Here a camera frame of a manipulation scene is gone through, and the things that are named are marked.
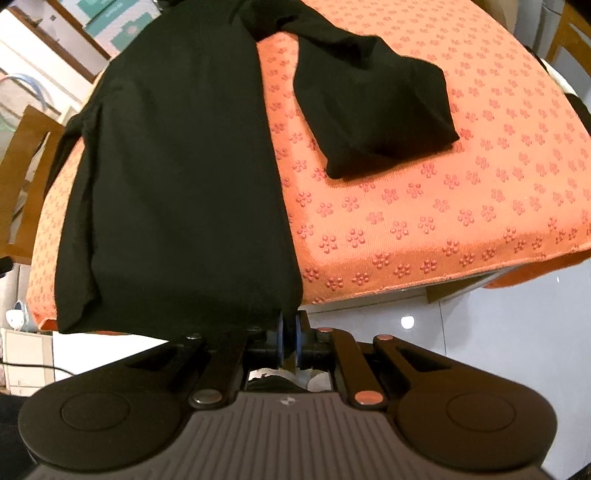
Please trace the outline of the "black sweater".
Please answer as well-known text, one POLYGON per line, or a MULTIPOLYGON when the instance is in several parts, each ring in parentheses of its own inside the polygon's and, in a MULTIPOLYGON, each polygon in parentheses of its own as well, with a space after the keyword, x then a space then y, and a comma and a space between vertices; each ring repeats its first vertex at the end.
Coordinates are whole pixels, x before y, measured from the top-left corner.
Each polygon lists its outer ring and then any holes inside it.
POLYGON ((332 179, 457 139, 436 65, 335 26, 301 1, 182 1, 105 70, 51 167, 83 153, 57 255, 63 333, 172 340, 290 323, 303 280, 257 45, 298 42, 294 95, 332 179))

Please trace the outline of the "wooden chair right with clothes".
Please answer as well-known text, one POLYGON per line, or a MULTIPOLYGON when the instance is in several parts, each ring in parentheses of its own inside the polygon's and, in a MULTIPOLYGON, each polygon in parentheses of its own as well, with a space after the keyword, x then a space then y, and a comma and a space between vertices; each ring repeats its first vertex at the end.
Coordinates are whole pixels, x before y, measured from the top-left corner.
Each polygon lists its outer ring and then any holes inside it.
POLYGON ((532 49, 590 110, 590 2, 542 1, 532 49))

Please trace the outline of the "orange flower-pattern table mat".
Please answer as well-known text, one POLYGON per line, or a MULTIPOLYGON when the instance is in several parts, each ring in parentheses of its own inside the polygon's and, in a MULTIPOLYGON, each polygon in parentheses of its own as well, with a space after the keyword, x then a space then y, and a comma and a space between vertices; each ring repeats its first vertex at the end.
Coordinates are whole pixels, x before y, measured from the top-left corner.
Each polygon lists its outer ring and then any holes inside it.
MULTIPOLYGON (((440 152, 332 179, 294 95, 297 37, 259 42, 301 305, 589 257, 589 133, 511 34, 470 1, 301 2, 342 30, 438 66, 458 133, 440 152)), ((27 293, 42 331, 60 332, 57 255, 82 153, 77 143, 59 174, 49 173, 27 293)))

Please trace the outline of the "wooden chair left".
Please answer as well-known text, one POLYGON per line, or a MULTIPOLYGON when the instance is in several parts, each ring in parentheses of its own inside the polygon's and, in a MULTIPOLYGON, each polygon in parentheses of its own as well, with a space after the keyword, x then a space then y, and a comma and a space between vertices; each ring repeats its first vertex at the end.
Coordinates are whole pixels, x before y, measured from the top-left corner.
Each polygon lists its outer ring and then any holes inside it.
POLYGON ((1 161, 1 255, 29 265, 49 170, 64 127, 25 108, 1 161))

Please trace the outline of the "colourful hula hoop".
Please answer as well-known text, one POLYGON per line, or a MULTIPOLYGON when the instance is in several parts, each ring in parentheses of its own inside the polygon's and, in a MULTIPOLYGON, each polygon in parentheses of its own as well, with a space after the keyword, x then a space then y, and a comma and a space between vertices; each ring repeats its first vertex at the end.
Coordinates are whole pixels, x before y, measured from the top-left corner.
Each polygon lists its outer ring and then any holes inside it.
POLYGON ((24 116, 27 106, 57 119, 59 113, 45 98, 39 83, 24 74, 1 75, 1 134, 12 135, 24 116))

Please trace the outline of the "lower teal pink carton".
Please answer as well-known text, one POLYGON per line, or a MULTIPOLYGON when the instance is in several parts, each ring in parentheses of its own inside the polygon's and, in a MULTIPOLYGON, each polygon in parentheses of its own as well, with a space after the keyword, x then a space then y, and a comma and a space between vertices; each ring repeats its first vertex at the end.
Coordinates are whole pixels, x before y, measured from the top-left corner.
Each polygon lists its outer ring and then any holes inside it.
POLYGON ((63 0, 60 4, 110 56, 123 51, 160 15, 151 0, 63 0))

